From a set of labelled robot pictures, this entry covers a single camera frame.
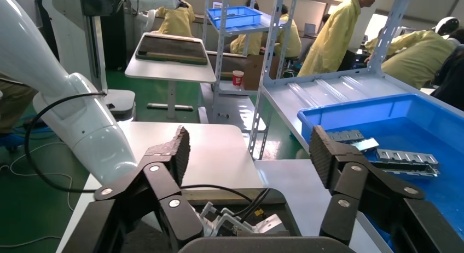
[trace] bolt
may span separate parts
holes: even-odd
[[[111,194],[113,190],[111,188],[106,188],[102,191],[102,195],[106,196],[107,194]]]
[[[351,167],[351,169],[353,169],[354,171],[362,171],[361,167],[357,166],[357,165],[353,165]]]
[[[419,191],[410,187],[405,187],[404,190],[410,194],[419,194]]]
[[[338,204],[343,206],[344,208],[349,208],[350,207],[350,202],[348,202],[346,200],[343,200],[343,199],[338,200]]]
[[[169,206],[172,208],[176,208],[181,204],[181,202],[177,199],[173,199],[169,202]]]

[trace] workbench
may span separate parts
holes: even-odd
[[[207,65],[193,65],[184,64],[173,61],[155,61],[155,60],[141,60],[136,58],[136,53],[142,43],[143,37],[177,37],[171,35],[157,34],[157,33],[144,33],[140,39],[138,46],[132,55],[129,65],[126,68],[125,75],[129,78],[137,79],[157,79],[168,81],[168,97],[167,104],[149,103],[148,108],[167,108],[167,117],[173,119],[175,117],[175,110],[189,110],[192,111],[192,106],[176,105],[176,83],[177,82],[196,82],[196,83],[215,83],[216,76],[211,67],[210,60]],[[189,39],[191,41],[201,42],[203,48],[203,41],[197,38],[180,37]]]
[[[309,160],[257,161],[255,168],[241,130],[232,125],[120,123],[137,160],[143,157],[148,147],[170,141],[180,125],[189,131],[192,149],[183,185],[204,183],[236,189],[263,186],[277,189],[286,196],[301,234],[318,235],[331,196],[322,186]],[[84,189],[99,187],[100,183],[90,175]],[[93,194],[80,196],[56,252],[63,250],[85,208],[92,201]],[[369,235],[374,238],[379,236],[374,229],[368,234],[356,223],[350,246],[357,253],[391,252],[379,250],[379,243],[374,243]]]

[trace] blue crate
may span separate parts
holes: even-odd
[[[299,111],[303,138],[310,144],[312,127],[326,131],[359,130],[379,148],[433,154],[440,175],[410,180],[426,193],[464,239],[464,118],[415,94],[379,97]],[[377,160],[375,152],[367,153]]]
[[[261,14],[262,13],[259,11],[246,6],[229,7],[227,9],[227,15],[231,16],[227,17],[225,27],[240,27],[259,24],[261,23]],[[215,27],[219,29],[221,27],[221,8],[208,9],[208,16]]]

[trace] floor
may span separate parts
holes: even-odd
[[[142,122],[180,122],[198,123],[198,113],[176,112],[176,119],[166,118],[167,111],[148,110],[148,102],[167,102],[167,82],[130,79],[122,72],[107,72],[108,86],[112,89],[128,89],[136,93],[137,119]],[[198,84],[179,83],[177,86],[177,103],[181,105],[196,105],[198,99]],[[34,114],[31,108],[28,114]],[[46,143],[59,142],[53,134],[37,134],[32,148]],[[0,161],[11,163],[22,156],[24,151],[9,154],[4,148],[0,149]],[[82,188],[88,172],[78,162],[65,145],[51,145],[43,147],[33,153],[34,159],[41,165],[45,173],[61,173],[72,177],[74,188]],[[308,159],[307,153],[298,141],[291,136],[283,120],[273,115],[270,131],[264,153],[264,158],[272,159]],[[14,170],[21,174],[32,174],[25,159],[14,164]],[[69,179],[63,176],[49,176],[57,183],[68,186]],[[11,172],[0,172],[0,253],[26,252],[55,252],[59,240],[47,239],[18,248],[5,248],[2,245],[13,245],[28,242],[46,236],[62,236],[67,222],[72,215],[67,205],[67,194],[48,187],[36,176],[16,176]],[[71,207],[79,199],[78,194],[70,195]]]

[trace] yellow jacket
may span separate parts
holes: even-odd
[[[373,39],[366,44],[372,53],[377,44]],[[434,31],[416,31],[392,40],[387,55],[408,48],[382,64],[382,71],[417,89],[433,79],[445,60],[457,47]]]
[[[193,13],[192,6],[187,4],[188,8],[176,8],[176,9],[167,9],[165,7],[159,8],[157,15],[164,17],[163,24],[161,24],[158,33],[183,36],[183,37],[192,37],[192,31],[190,30],[190,23],[195,20],[195,14]]]
[[[338,5],[321,33],[317,35],[298,76],[338,70],[360,13],[361,6],[358,0],[346,0]]]
[[[259,55],[261,49],[261,38],[263,37],[262,32],[256,32],[250,34],[250,43],[248,44],[248,55]],[[238,38],[233,40],[230,44],[230,52],[234,54],[242,54],[243,48],[245,47],[246,35],[241,34]]]
[[[281,20],[288,21],[288,14],[282,15]],[[274,47],[274,52],[277,56],[280,56],[282,52],[283,41],[285,40],[285,31],[279,30],[277,35],[277,42]],[[301,39],[298,35],[298,27],[294,20],[292,20],[292,26],[290,28],[290,36],[288,37],[288,44],[285,50],[286,58],[298,57],[301,53]]]

